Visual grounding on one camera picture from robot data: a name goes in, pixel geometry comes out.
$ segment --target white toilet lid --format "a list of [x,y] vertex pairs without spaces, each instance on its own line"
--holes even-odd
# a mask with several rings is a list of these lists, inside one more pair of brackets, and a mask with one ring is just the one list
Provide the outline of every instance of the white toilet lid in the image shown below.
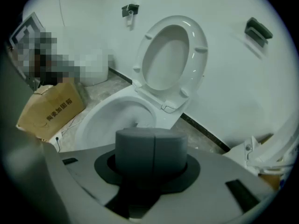
[[142,39],[133,65],[133,85],[157,108],[172,113],[198,89],[206,61],[206,37],[198,23],[170,16]]

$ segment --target floor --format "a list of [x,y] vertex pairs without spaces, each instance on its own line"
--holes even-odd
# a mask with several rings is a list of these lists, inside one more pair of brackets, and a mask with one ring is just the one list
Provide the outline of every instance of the floor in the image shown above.
[[[130,84],[127,81],[110,71],[108,74],[108,80],[103,83],[89,87],[83,87],[82,85],[78,84],[77,88],[86,105],[86,108],[62,128],[63,138],[60,140],[61,152],[75,150],[74,137],[76,130],[79,127],[80,122],[92,108],[94,108],[99,102],[103,101],[107,97],[129,85]],[[185,132],[188,135],[188,145],[190,147],[211,153],[225,153],[208,137],[181,118],[179,118],[172,127],[172,130]]]

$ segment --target baseboard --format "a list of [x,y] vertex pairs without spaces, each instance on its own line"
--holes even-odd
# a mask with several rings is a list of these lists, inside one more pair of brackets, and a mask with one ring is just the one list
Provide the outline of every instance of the baseboard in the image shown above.
[[[120,78],[124,79],[128,83],[132,84],[132,80],[125,75],[119,73],[118,71],[112,69],[109,67],[109,70],[119,76]],[[223,149],[225,152],[228,152],[230,148],[226,146],[220,139],[218,139],[215,135],[210,133],[208,130],[206,130],[203,126],[201,126],[199,123],[197,123],[195,120],[190,118],[188,115],[183,113],[181,115],[181,118],[186,121],[188,124],[192,125],[194,128],[196,128],[198,131],[200,131],[202,134],[204,134],[207,138],[209,138],[211,141],[213,141],[216,145],[218,145],[221,149]]]

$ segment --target cardboard box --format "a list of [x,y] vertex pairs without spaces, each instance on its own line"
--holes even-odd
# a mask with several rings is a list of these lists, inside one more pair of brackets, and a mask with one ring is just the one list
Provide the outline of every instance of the cardboard box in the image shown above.
[[84,109],[74,83],[41,86],[25,105],[17,127],[48,141]]

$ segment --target white toilet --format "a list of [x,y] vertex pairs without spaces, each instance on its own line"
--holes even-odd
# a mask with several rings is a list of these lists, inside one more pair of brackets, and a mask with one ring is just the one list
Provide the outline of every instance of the white toilet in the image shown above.
[[112,144],[123,128],[170,129],[198,89],[206,61],[206,37],[194,20],[170,16],[156,23],[132,64],[133,84],[88,113],[77,130],[76,149]]

